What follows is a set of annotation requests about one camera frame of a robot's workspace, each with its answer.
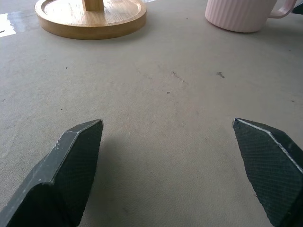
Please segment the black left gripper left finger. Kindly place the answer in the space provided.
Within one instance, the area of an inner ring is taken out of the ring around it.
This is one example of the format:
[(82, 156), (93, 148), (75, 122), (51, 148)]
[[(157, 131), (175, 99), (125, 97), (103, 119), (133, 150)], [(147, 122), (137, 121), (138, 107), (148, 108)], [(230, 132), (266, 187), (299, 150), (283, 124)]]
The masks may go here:
[(77, 227), (94, 182), (101, 119), (65, 131), (0, 212), (2, 227)]

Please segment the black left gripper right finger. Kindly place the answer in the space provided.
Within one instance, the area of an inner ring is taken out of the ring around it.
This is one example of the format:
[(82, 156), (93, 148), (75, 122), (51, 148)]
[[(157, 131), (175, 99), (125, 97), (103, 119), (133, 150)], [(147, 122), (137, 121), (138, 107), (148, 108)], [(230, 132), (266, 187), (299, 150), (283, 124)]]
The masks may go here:
[(283, 131), (236, 118), (232, 127), (259, 202), (275, 227), (303, 225), (303, 151)]

